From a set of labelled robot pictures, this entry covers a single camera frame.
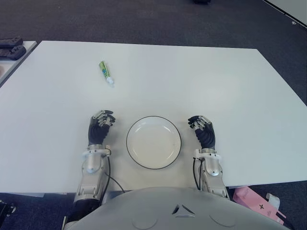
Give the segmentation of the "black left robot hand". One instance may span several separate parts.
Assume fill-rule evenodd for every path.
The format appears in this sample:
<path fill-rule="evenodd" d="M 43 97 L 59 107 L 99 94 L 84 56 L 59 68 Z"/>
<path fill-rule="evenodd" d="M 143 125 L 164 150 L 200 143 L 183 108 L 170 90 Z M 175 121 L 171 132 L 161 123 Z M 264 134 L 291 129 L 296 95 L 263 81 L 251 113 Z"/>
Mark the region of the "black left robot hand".
<path fill-rule="evenodd" d="M 102 145 L 115 120 L 110 110 L 100 110 L 93 115 L 88 129 L 88 145 Z"/>

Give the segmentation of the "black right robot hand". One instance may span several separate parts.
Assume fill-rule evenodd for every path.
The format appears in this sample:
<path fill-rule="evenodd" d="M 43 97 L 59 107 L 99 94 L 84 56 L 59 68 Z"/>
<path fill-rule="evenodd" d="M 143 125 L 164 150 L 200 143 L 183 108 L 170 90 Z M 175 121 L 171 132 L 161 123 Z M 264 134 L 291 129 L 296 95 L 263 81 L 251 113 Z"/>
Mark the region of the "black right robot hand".
<path fill-rule="evenodd" d="M 215 149 L 215 133 L 212 122 L 202 115 L 188 119 L 188 124 L 196 134 L 202 149 Z"/>

